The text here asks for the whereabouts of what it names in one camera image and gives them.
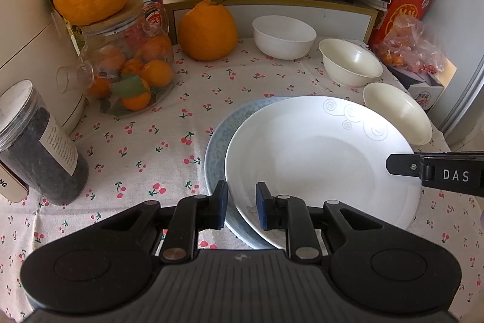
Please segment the blue patterned plate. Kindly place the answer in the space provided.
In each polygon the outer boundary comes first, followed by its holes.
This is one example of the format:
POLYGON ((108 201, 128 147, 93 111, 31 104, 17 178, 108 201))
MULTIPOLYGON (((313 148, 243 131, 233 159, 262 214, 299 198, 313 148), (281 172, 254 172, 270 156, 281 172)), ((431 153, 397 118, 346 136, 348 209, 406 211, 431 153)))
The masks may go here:
MULTIPOLYGON (((237 131, 243 122, 256 111, 269 106, 272 103, 286 99, 289 99, 289 97, 270 97, 246 103, 229 114, 229 116, 218 125, 213 132, 212 137, 209 139, 204 157, 204 176, 209 193, 212 193, 213 190, 215 190, 215 187, 220 180, 226 180, 226 152, 235 131, 237 131)), ((282 232, 280 232, 282 244, 274 246, 254 231, 237 211, 231 197, 228 198, 225 226, 232 232, 232 234, 252 249, 284 249, 286 246, 285 235, 282 232)))

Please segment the large cream bowl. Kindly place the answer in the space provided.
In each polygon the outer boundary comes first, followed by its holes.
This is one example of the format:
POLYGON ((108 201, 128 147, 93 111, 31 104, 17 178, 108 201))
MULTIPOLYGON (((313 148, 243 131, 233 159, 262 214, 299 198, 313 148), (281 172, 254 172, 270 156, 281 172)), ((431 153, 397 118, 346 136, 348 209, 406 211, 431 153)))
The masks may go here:
POLYGON ((363 90, 363 102, 391 122, 409 144, 423 146, 431 141, 432 126, 427 114, 401 89, 390 84, 371 83, 363 90))

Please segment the small white bowl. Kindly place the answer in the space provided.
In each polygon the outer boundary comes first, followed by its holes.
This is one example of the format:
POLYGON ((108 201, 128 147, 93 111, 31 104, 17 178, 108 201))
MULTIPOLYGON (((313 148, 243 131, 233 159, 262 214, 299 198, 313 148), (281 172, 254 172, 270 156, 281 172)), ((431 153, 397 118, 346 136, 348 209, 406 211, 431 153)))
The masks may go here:
POLYGON ((256 47, 280 60, 304 57, 317 37, 312 26, 283 15, 260 16, 253 20, 252 27, 256 47))

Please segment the white kitchen appliance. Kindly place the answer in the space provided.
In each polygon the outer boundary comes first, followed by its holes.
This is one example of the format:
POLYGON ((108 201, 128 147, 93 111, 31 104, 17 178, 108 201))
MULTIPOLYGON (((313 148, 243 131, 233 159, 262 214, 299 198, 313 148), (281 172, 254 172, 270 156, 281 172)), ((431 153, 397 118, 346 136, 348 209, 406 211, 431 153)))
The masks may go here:
POLYGON ((57 70, 75 66, 78 54, 64 20, 49 0, 1 0, 1 91, 31 80, 67 133, 84 111, 84 94, 57 89, 57 70))

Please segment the Ganten water carton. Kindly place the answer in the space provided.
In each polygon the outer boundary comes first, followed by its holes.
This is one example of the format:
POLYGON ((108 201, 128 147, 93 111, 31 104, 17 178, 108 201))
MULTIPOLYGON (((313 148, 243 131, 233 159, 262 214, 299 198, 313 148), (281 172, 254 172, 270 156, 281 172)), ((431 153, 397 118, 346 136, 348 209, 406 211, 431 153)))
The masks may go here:
POLYGON ((438 71, 436 74, 417 74, 393 66, 388 66, 388 70, 423 110, 429 111, 450 84, 457 67, 447 60, 444 71, 438 71))

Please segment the plastic bag of oranges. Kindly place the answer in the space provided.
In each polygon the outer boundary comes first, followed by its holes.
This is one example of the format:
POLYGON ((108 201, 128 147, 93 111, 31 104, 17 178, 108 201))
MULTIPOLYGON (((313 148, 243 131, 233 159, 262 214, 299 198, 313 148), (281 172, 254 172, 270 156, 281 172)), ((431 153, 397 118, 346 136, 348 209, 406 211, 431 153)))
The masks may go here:
POLYGON ((437 37, 411 15, 398 15, 373 52, 385 65, 417 74, 436 74, 446 68, 446 57, 437 37))

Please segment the glass jar of tangerines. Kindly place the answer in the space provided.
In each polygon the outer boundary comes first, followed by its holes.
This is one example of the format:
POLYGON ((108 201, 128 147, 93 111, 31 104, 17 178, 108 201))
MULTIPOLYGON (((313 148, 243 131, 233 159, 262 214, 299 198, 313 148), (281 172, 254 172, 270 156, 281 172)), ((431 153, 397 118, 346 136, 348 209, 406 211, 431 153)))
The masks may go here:
POLYGON ((80 28, 75 66, 57 71, 62 93, 79 90, 101 113, 124 116, 160 102, 175 82, 167 13, 159 2, 129 0, 115 15, 80 28))

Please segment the jar of black contents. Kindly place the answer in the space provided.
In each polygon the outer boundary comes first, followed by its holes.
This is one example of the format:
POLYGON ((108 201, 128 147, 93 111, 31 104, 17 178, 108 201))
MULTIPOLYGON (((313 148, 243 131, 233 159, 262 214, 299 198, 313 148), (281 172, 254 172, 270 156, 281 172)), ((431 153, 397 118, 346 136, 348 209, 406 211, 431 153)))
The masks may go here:
POLYGON ((21 80, 1 95, 1 161, 58 206, 75 201, 89 176, 87 161, 31 80, 21 80))

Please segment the white Changhong remote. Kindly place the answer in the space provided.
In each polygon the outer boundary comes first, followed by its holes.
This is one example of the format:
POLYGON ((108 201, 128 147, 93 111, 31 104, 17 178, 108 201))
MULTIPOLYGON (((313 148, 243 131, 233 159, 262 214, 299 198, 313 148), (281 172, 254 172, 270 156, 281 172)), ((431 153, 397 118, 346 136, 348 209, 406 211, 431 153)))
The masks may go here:
POLYGON ((28 196, 29 187, 7 165, 0 161, 0 193, 11 203, 19 203, 28 196))

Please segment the large orange on table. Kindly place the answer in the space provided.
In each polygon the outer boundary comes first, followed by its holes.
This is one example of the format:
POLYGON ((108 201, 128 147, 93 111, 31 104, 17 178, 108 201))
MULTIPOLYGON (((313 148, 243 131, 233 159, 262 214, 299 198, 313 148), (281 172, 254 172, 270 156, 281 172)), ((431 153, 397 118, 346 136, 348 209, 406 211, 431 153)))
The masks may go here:
POLYGON ((226 57, 238 43, 233 15, 212 0, 200 1, 182 16, 177 36, 184 53, 196 61, 226 57))

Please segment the red cardboard box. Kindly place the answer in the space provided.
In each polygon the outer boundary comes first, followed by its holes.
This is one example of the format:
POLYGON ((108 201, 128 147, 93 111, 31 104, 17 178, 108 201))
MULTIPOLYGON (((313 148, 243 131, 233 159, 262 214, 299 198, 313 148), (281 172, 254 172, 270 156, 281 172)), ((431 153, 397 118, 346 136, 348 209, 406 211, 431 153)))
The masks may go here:
POLYGON ((395 18, 400 14, 421 20, 432 0, 391 0, 385 12, 380 12, 368 41, 370 48, 380 43, 390 32, 395 18))

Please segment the wooden framed white shelf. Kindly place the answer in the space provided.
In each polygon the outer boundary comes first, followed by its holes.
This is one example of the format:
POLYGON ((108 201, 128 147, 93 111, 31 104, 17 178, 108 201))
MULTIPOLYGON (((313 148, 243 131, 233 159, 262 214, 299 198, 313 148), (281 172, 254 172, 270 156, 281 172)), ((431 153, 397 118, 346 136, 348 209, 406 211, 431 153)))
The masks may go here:
MULTIPOLYGON (((178 42, 181 17, 203 0, 162 0, 170 21, 170 38, 178 42)), ((234 17, 240 38, 253 36, 253 21, 264 15, 282 15, 303 21, 318 37, 359 40, 366 43, 377 11, 371 7, 326 0, 212 0, 234 17)))

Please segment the silver refrigerator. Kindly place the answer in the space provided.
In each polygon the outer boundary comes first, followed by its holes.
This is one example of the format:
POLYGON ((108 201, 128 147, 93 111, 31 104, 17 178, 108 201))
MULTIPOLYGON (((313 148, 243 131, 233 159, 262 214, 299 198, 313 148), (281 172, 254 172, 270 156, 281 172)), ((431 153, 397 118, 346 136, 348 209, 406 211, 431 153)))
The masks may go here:
POLYGON ((483 0, 433 0, 424 23, 457 68, 429 116, 458 147, 483 124, 483 0))

